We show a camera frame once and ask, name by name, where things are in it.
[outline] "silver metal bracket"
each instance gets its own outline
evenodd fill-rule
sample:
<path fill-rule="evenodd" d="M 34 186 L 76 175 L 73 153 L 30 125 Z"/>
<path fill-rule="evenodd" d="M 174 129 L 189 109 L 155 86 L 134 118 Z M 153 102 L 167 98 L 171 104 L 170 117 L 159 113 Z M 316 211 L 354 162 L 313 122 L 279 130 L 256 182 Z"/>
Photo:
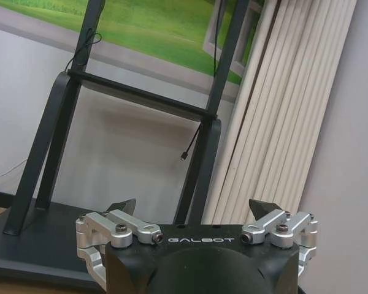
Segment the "silver metal bracket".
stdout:
<path fill-rule="evenodd" d="M 292 216 L 285 224 L 275 226 L 271 231 L 271 243 L 279 248 L 290 248 L 293 246 L 295 235 L 305 230 L 310 224 L 311 216 L 309 213 L 297 213 Z"/>
<path fill-rule="evenodd" d="M 286 213 L 275 209 L 271 213 L 258 219 L 256 222 L 243 225 L 241 240 L 245 244 L 260 244 L 268 233 L 278 224 L 286 222 Z"/>
<path fill-rule="evenodd" d="M 243 225 L 241 240 L 245 244 L 263 243 L 270 233 L 270 241 L 282 249 L 290 248 L 295 242 L 299 246 L 299 271 L 301 277 L 308 261 L 316 255 L 318 221 L 310 213 L 287 216 L 283 210 L 275 209 L 256 222 Z"/>
<path fill-rule="evenodd" d="M 143 244 L 158 244 L 163 240 L 159 225 L 142 222 L 118 209 L 103 215 L 82 215 L 76 220 L 75 226 L 77 255 L 86 261 L 88 273 L 104 290 L 106 269 L 101 253 L 104 253 L 108 242 L 112 247 L 126 248 L 132 244 L 133 235 Z"/>

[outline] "bolt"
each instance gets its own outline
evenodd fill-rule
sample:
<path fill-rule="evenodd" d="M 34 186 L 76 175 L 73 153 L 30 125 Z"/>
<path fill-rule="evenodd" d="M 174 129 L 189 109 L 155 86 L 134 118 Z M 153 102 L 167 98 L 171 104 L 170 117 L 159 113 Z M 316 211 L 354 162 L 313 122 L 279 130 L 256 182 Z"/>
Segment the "bolt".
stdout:
<path fill-rule="evenodd" d="M 153 236 L 153 242 L 154 242 L 155 244 L 160 244 L 160 243 L 162 243 L 163 239 L 164 239 L 164 234 L 162 234 L 162 233 L 157 233 L 157 234 L 155 234 L 155 235 Z"/>
<path fill-rule="evenodd" d="M 127 226 L 125 224 L 116 225 L 116 233 L 121 233 L 127 231 Z"/>
<path fill-rule="evenodd" d="M 250 244 L 252 241 L 252 236 L 250 234 L 247 233 L 243 233 L 240 236 L 240 240 L 241 242 L 243 242 L 244 244 Z"/>
<path fill-rule="evenodd" d="M 286 233 L 289 230 L 289 227 L 285 224 L 277 225 L 275 228 L 279 233 Z"/>

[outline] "diagonal stand leg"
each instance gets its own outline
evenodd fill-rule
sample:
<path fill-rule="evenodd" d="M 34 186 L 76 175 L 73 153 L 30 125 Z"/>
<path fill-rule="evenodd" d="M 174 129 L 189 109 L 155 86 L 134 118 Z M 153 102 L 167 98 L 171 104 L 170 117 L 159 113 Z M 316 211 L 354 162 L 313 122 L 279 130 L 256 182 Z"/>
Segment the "diagonal stand leg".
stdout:
<path fill-rule="evenodd" d="M 202 122 L 182 194 L 178 201 L 178 209 L 174 218 L 175 224 L 185 223 L 191 202 L 193 204 L 190 220 L 198 224 L 201 222 L 220 133 L 221 121 L 219 119 Z"/>
<path fill-rule="evenodd" d="M 37 134 L 34 137 L 33 145 L 29 153 L 28 161 L 23 171 L 17 193 L 12 203 L 10 213 L 4 233 L 9 235 L 19 235 L 26 214 L 29 210 L 31 198 L 38 181 L 39 173 L 44 164 L 45 156 L 52 139 L 53 132 L 58 121 L 60 111 L 63 107 L 64 99 L 68 90 L 70 77 L 61 72 L 50 91 L 48 102 L 42 114 Z"/>
<path fill-rule="evenodd" d="M 79 91 L 79 82 L 72 79 L 69 83 L 69 90 L 64 100 L 63 109 L 61 110 L 53 133 L 52 142 L 50 143 L 50 150 L 36 200 L 36 208 L 44 210 L 49 208 L 60 168 L 61 158 L 66 146 L 69 129 L 71 128 L 71 121 L 74 116 Z"/>

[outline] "black display stand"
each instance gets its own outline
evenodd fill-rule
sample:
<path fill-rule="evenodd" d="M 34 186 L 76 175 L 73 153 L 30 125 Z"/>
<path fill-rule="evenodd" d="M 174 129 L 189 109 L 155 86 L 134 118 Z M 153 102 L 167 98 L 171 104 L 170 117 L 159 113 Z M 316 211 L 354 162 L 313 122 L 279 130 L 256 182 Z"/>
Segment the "black display stand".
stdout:
<path fill-rule="evenodd" d="M 174 223 L 202 220 L 221 132 L 217 110 L 248 0 L 237 0 L 205 109 L 85 72 L 91 51 L 85 44 L 96 32 L 104 4 L 105 0 L 88 1 L 74 62 L 53 84 L 11 209 L 0 215 L 0 276 L 96 286 L 76 255 L 75 220 L 85 210 L 50 201 L 81 86 L 200 122 Z M 38 196 L 30 205 L 45 157 Z M 0 193 L 0 202 L 1 197 L 9 196 Z"/>

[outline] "black cable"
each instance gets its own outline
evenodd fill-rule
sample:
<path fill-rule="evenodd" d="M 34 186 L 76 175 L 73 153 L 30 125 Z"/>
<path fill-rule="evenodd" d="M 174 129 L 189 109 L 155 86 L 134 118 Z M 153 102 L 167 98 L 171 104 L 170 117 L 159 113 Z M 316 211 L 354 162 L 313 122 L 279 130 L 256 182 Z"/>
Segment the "black cable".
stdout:
<path fill-rule="evenodd" d="M 86 32 L 86 36 L 87 36 L 87 35 L 88 35 L 88 33 L 89 33 L 90 31 L 92 31 L 92 30 L 93 30 L 93 29 L 91 29 L 91 28 L 90 28 L 90 29 L 88 29 L 88 30 L 87 30 L 87 32 Z M 97 41 L 94 41 L 94 42 L 89 43 L 89 41 L 94 40 L 94 38 L 95 38 L 96 36 L 99 36 L 99 39 L 98 39 Z M 88 60 L 89 55 L 90 55 L 90 52 L 88 51 L 88 47 L 90 47 L 90 46 L 92 46 L 92 45 L 94 45 L 94 44 L 99 43 L 101 40 L 102 40 L 102 35 L 101 35 L 100 33 L 98 33 L 98 32 L 93 32 L 90 36 L 88 36 L 88 37 L 86 38 L 85 42 L 82 44 L 82 46 L 80 46 L 80 47 L 79 47 L 79 49 L 75 51 L 74 56 L 73 56 L 73 57 L 68 61 L 67 65 L 66 65 L 66 68 L 64 69 L 64 71 L 65 71 L 65 72 L 67 71 L 67 69 L 68 69 L 68 67 L 69 67 L 69 64 L 70 64 L 72 61 L 74 61 L 74 59 L 76 58 L 76 56 L 77 56 L 77 55 L 78 55 L 82 50 L 84 50 L 84 49 L 86 49 L 86 53 L 87 53 L 87 58 L 86 58 L 86 60 Z M 77 65 L 77 66 L 85 66 L 85 65 L 86 65 L 86 63 L 87 63 L 87 62 L 85 62 L 85 63 L 83 63 L 83 64 L 76 64 L 76 65 Z"/>
<path fill-rule="evenodd" d="M 190 148 L 191 148 L 192 144 L 194 143 L 195 138 L 196 138 L 196 136 L 197 136 L 197 133 L 199 133 L 200 129 L 201 129 L 201 125 L 199 124 L 199 127 L 197 127 L 196 132 L 195 132 L 194 136 L 192 137 L 191 143 L 188 145 L 188 148 L 186 149 L 186 151 L 184 151 L 184 152 L 182 153 L 182 155 L 180 156 L 180 159 L 181 159 L 182 161 L 184 161 L 184 160 L 187 158 L 187 156 L 188 156 L 188 151 L 190 150 Z"/>
<path fill-rule="evenodd" d="M 213 77 L 215 78 L 215 75 L 217 74 L 217 40 L 218 40 L 218 31 L 219 31 L 219 27 L 218 24 L 220 23 L 220 17 L 221 17 L 221 10 L 222 10 L 222 3 L 224 0 L 220 1 L 220 6 L 218 7 L 218 13 L 217 13 L 217 23 L 215 24 L 215 37 L 214 37 L 214 75 Z M 192 144 L 195 141 L 196 136 L 198 135 L 199 131 L 201 129 L 201 124 L 199 124 L 199 126 L 196 129 L 196 132 L 194 134 L 194 136 L 192 137 L 191 143 L 188 145 L 186 151 L 184 151 L 182 153 L 182 155 L 180 156 L 180 159 L 182 161 L 184 161 L 187 157 L 188 157 L 188 151 L 190 150 Z"/>

